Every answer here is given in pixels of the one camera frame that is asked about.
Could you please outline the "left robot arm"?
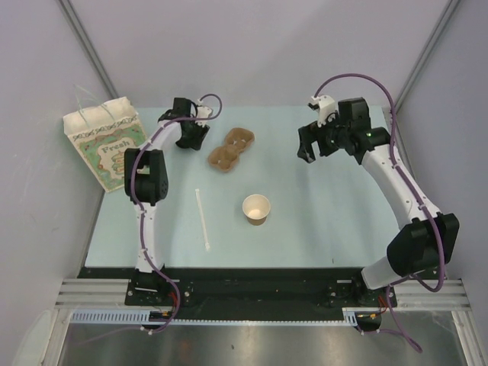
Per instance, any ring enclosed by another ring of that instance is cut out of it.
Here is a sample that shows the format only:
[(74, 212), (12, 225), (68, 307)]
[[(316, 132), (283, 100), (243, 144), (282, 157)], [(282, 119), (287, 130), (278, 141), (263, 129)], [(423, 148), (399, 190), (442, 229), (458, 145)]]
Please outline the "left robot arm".
[(165, 151), (173, 146), (200, 150), (213, 114), (202, 98), (175, 98), (147, 140), (124, 152), (124, 190), (134, 204), (139, 232), (137, 271), (151, 274), (164, 267), (156, 251), (156, 213), (169, 192)]

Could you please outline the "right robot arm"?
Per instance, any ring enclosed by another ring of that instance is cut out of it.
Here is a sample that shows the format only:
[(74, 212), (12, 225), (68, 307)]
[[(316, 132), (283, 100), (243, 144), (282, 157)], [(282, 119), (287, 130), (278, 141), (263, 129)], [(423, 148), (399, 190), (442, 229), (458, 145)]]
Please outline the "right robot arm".
[(345, 150), (377, 183), (400, 230), (388, 245), (387, 254), (361, 270), (361, 281), (352, 286), (353, 300), (369, 306), (379, 297), (380, 288), (403, 278), (430, 268), (444, 274), (458, 237), (459, 220), (452, 213), (443, 214), (422, 192), (395, 156), (397, 148), (389, 132), (371, 126), (366, 100), (334, 101), (320, 95), (308, 105), (318, 118), (298, 130), (298, 157), (314, 162), (314, 145), (321, 156)]

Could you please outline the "brown paper coffee cup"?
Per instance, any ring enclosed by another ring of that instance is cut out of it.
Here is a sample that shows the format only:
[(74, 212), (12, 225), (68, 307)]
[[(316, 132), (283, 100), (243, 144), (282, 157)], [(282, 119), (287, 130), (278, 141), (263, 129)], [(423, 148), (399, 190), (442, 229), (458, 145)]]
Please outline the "brown paper coffee cup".
[(260, 226), (271, 212), (271, 203), (264, 195), (251, 194), (244, 199), (242, 212), (250, 224)]

